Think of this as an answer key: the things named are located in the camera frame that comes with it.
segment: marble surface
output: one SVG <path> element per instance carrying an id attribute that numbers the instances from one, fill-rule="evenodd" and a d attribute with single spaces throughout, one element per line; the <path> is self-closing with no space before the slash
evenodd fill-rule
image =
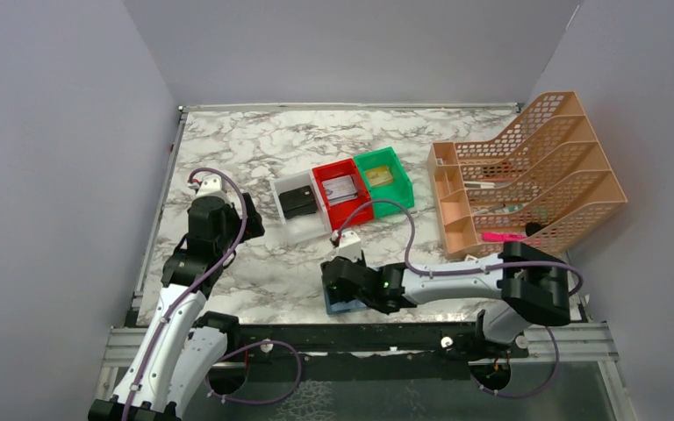
<path id="1" fill-rule="evenodd" d="M 392 146 L 414 186 L 412 214 L 418 234 L 412 261 L 440 263 L 445 260 L 425 167 L 430 144 L 490 139 L 514 118 L 512 109 L 191 113 L 149 264 L 139 324 L 147 325 L 151 319 L 162 265 L 187 231 L 186 210 L 193 192 L 185 180 L 198 167 L 220 169 L 249 192 L 266 230 L 263 238 L 237 249 L 236 261 L 219 279 L 204 311 L 233 314 L 242 323 L 271 324 L 474 320 L 490 300 L 447 300 L 389 316 L 373 310 L 328 316 L 319 264 L 332 247 L 327 237 L 287 244 L 269 180 Z M 355 231 L 370 265 L 403 259 L 409 236 L 404 216 L 374 220 Z"/>

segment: purple cable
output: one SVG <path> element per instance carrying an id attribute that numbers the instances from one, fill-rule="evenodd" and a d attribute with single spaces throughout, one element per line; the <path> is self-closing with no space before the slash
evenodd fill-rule
<path id="1" fill-rule="evenodd" d="M 412 243 L 414 242 L 414 235 L 416 232 L 416 228 L 414 226 L 414 218 L 412 218 L 412 215 L 409 213 L 409 211 L 402 206 L 401 204 L 394 202 L 393 200 L 389 199 L 373 199 L 367 203 L 363 203 L 360 206 L 358 206 L 357 209 L 353 210 L 353 213 L 350 214 L 348 219 L 345 220 L 345 222 L 342 224 L 339 230 L 337 230 L 337 235 L 338 238 L 341 237 L 342 231 L 348 227 L 350 224 L 350 221 L 352 221 L 353 217 L 363 209 L 365 209 L 368 206 L 371 206 L 373 203 L 389 203 L 393 204 L 394 206 L 398 207 L 404 214 L 407 216 L 407 219 L 409 220 L 409 225 L 412 228 L 410 231 L 409 235 L 409 241 L 407 241 L 407 246 L 405 249 L 405 265 L 409 270 L 411 270 L 413 273 L 421 276 L 429 276 L 430 272 L 426 270 L 421 270 L 419 268 L 416 268 L 415 266 L 412 265 L 412 263 L 409 261 L 409 252 L 412 249 Z M 486 269 L 487 270 L 496 270 L 496 269 L 504 269 L 504 268 L 540 268 L 540 267 L 550 267 L 550 268 L 562 268 L 569 270 L 575 276 L 577 276 L 577 284 L 575 285 L 575 288 L 570 291 L 570 296 L 575 295 L 582 287 L 583 287 L 583 282 L 584 282 L 584 276 L 583 273 L 580 272 L 579 269 L 574 268 L 566 263 L 560 263 L 558 261 L 545 261 L 545 260 L 538 260 L 538 261 L 517 261 L 517 262 L 511 262 L 511 263 L 499 263 L 498 265 L 490 265 Z M 441 271 L 441 272 L 433 272 L 433 276 L 448 276 L 448 275 L 473 275 L 473 274 L 478 274 L 483 272 L 481 268 L 473 268 L 473 269 L 459 269 L 459 270 L 446 270 L 446 271 Z M 530 397 L 533 395 L 537 395 L 541 393 L 544 389 L 548 388 L 549 385 L 551 385 L 551 382 L 554 381 L 554 378 L 556 377 L 556 374 L 559 373 L 559 345 L 556 343 L 556 339 L 554 338 L 554 333 L 549 329 L 548 327 L 546 330 L 549 332 L 549 336 L 551 336 L 552 343 L 554 344 L 554 351 L 555 351 L 555 362 L 554 362 L 554 369 L 551 372 L 551 375 L 549 378 L 538 388 L 521 394 L 521 395 L 507 395 L 504 393 L 499 393 L 495 390 L 490 390 L 487 389 L 486 387 L 482 386 L 479 384 L 480 389 L 487 392 L 491 393 L 495 396 L 499 397 L 506 397 L 510 399 L 522 399 L 525 397 Z"/>
<path id="2" fill-rule="evenodd" d="M 301 373 L 303 371 L 303 365 L 301 363 L 301 358 L 298 356 L 298 351 L 296 351 L 296 348 L 294 348 L 291 344 L 282 342 L 280 340 L 262 340 L 260 342 L 255 342 L 254 344 L 249 344 L 247 346 L 243 346 L 236 351 L 233 351 L 231 353 L 228 353 L 221 358 L 219 358 L 220 361 L 225 361 L 228 360 L 229 358 L 233 357 L 234 355 L 238 355 L 240 353 L 243 353 L 244 351 L 247 351 L 248 349 L 261 346 L 261 345 L 279 345 L 279 346 L 285 346 L 288 348 L 288 350 L 293 354 L 294 357 L 296 357 L 296 380 L 293 382 L 293 385 L 290 386 L 290 389 L 288 389 L 287 392 L 284 394 L 280 395 L 279 397 L 276 397 L 274 399 L 268 399 L 267 401 L 251 401 L 249 399 L 239 399 L 238 397 L 229 397 L 227 395 L 219 395 L 218 393 L 213 390 L 213 387 L 211 386 L 211 381 L 208 379 L 208 376 L 205 377 L 205 384 L 208 385 L 208 389 L 211 390 L 211 393 L 208 394 L 208 397 L 210 396 L 215 396 L 218 399 L 221 399 L 221 401 L 230 401 L 230 402 L 236 402 L 236 403 L 244 403 L 245 405 L 271 405 L 272 403 L 278 403 L 282 401 L 283 399 L 287 398 L 288 396 L 292 395 L 293 392 L 296 391 L 298 388 L 298 384 L 301 382 Z"/>
<path id="3" fill-rule="evenodd" d="M 549 336 L 551 337 L 551 343 L 552 345 L 554 345 L 554 368 L 552 368 L 551 375 L 549 376 L 549 378 L 544 383 L 542 383 L 541 386 L 529 392 L 521 393 L 520 395 L 510 395 L 505 392 L 489 389 L 483 386 L 482 383 L 480 383 L 476 377 L 471 376 L 471 378 L 474 379 L 474 383 L 476 383 L 477 386 L 479 386 L 479 390 L 482 390 L 484 393 L 489 393 L 490 395 L 494 395 L 497 397 L 504 397 L 505 399 L 525 399 L 527 397 L 538 395 L 544 390 L 546 390 L 549 386 L 551 386 L 551 382 L 554 381 L 556 374 L 559 373 L 559 345 L 556 344 L 556 339 L 554 338 L 554 333 L 551 331 L 551 329 L 549 329 L 548 327 L 546 327 L 545 329 L 547 330 L 547 332 L 549 332 Z"/>
<path id="4" fill-rule="evenodd" d="M 222 172 L 218 171 L 217 169 L 213 168 L 198 168 L 190 173 L 190 177 L 188 177 L 188 182 L 192 182 L 192 177 L 195 176 L 195 174 L 200 173 L 200 172 L 208 172 L 208 173 L 213 173 L 215 175 L 219 175 L 223 180 L 225 180 L 228 185 L 231 186 L 234 192 L 236 192 L 236 196 L 239 197 L 239 202 L 241 203 L 241 227 L 239 228 L 239 235 L 236 236 L 236 239 L 233 241 L 230 247 L 228 247 L 228 250 L 226 250 L 226 253 L 223 255 L 221 260 L 219 260 L 215 265 L 213 265 L 212 268 L 208 269 L 207 272 L 204 274 L 200 275 L 199 278 L 197 278 L 180 296 L 169 306 L 167 309 L 167 312 L 164 313 L 163 318 L 170 319 L 172 314 L 174 314 L 176 310 L 176 306 L 179 305 L 179 303 L 182 302 L 182 300 L 193 290 L 195 290 L 198 286 L 200 286 L 203 281 L 205 281 L 208 276 L 210 276 L 213 272 L 217 271 L 223 263 L 228 260 L 229 257 L 233 254 L 233 251 L 236 250 L 236 246 L 239 245 L 241 242 L 241 239 L 244 237 L 244 231 L 247 229 L 247 206 L 244 202 L 244 195 L 241 194 L 241 190 L 239 189 L 239 186 L 236 185 L 235 182 L 231 178 L 228 177 L 228 175 L 223 174 Z M 156 326 L 156 330 L 154 331 L 154 335 L 151 336 L 151 340 L 148 341 L 148 348 L 146 348 L 146 353 L 143 354 L 143 358 L 140 360 L 140 365 L 138 366 L 138 371 L 135 373 L 135 378 L 133 379 L 133 385 L 140 385 L 140 379 L 143 376 L 143 372 L 146 371 L 146 367 L 148 366 L 148 360 L 151 358 L 151 350 L 154 349 L 154 346 L 156 346 L 156 342 L 159 340 L 159 337 L 161 336 L 161 331 L 164 330 L 164 325 L 165 324 L 159 324 Z M 133 399 L 135 398 L 135 390 L 131 390 L 130 393 L 128 393 L 127 400 L 125 401 L 125 406 L 123 406 L 123 414 L 122 417 L 120 418 L 121 421 L 127 421 L 128 417 L 130 416 L 130 407 L 133 405 Z"/>
<path id="5" fill-rule="evenodd" d="M 407 241 L 406 249 L 405 249 L 405 265 L 409 270 L 411 270 L 413 273 L 421 276 L 430 276 L 430 272 L 426 270 L 419 269 L 415 267 L 410 261 L 409 261 L 409 253 L 410 250 L 412 250 L 412 243 L 414 243 L 414 235 L 416 232 L 416 228 L 414 226 L 414 218 L 412 218 L 412 215 L 409 213 L 409 211 L 402 206 L 401 204 L 394 202 L 393 200 L 389 199 L 373 199 L 369 202 L 363 203 L 360 206 L 358 206 L 357 209 L 353 210 L 353 213 L 350 214 L 350 216 L 345 220 L 345 222 L 342 224 L 339 230 L 337 230 L 338 236 L 342 235 L 342 231 L 348 227 L 350 222 L 353 220 L 355 215 L 357 215 L 358 212 L 362 211 L 368 206 L 371 206 L 373 203 L 388 203 L 388 204 L 393 204 L 394 206 L 398 207 L 404 214 L 407 216 L 407 219 L 409 220 L 409 225 L 412 228 L 409 234 L 409 241 Z M 570 295 L 574 295 L 577 293 L 582 287 L 583 287 L 583 273 L 580 272 L 579 269 L 574 268 L 566 263 L 560 263 L 558 261 L 545 261 L 545 260 L 538 260 L 538 261 L 514 261 L 510 263 L 499 263 L 497 265 L 490 265 L 486 269 L 487 270 L 496 270 L 496 269 L 505 269 L 505 268 L 540 268 L 540 267 L 549 267 L 549 268 L 561 268 L 561 269 L 566 269 L 575 274 L 577 276 L 577 284 L 575 285 L 575 288 L 570 291 Z M 433 276 L 453 276 L 453 275 L 473 275 L 473 274 L 478 274 L 483 272 L 481 268 L 472 268 L 472 269 L 458 269 L 458 270 L 446 270 L 446 271 L 441 271 L 441 272 L 433 272 Z"/>

